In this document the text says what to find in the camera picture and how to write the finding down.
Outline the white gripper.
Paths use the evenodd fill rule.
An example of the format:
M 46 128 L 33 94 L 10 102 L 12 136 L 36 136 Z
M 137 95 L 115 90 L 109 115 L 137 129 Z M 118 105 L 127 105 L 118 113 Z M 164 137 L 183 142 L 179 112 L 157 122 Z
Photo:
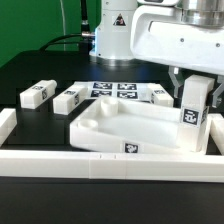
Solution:
M 138 2 L 130 49 L 137 59 L 170 66 L 175 98 L 184 83 L 180 68 L 224 76 L 224 0 Z

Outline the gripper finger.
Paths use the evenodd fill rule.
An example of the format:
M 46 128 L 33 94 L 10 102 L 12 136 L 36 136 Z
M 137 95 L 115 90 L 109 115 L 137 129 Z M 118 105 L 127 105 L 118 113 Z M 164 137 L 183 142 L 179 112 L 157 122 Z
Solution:
M 212 93 L 212 107 L 218 108 L 222 103 L 222 94 L 224 93 L 224 76 L 217 77 L 218 87 Z

